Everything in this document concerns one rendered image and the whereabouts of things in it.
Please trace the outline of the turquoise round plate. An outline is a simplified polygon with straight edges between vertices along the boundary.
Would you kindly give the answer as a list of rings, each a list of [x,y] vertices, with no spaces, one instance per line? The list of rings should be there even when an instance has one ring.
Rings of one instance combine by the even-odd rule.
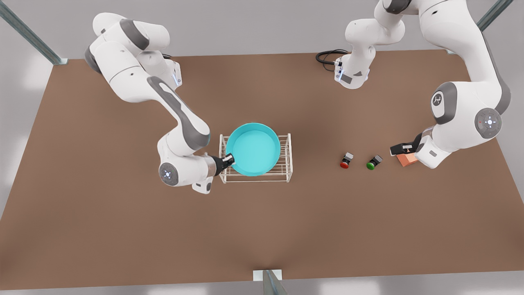
[[[225,153],[234,157],[232,168],[244,176],[260,176],[270,171],[280,157],[280,138],[262,123],[247,123],[229,136]]]

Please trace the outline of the silver frame post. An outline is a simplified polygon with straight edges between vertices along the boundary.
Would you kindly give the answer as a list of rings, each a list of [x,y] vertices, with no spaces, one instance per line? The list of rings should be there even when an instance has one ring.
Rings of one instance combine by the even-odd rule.
[[[282,270],[254,270],[253,281],[262,281],[263,295],[288,295],[283,287]]]
[[[513,0],[496,0],[490,9],[477,21],[477,27],[482,34],[512,2]]]
[[[8,6],[0,0],[0,17],[17,31],[32,47],[40,52],[53,65],[67,65],[68,59],[60,58],[43,40],[41,40]]]

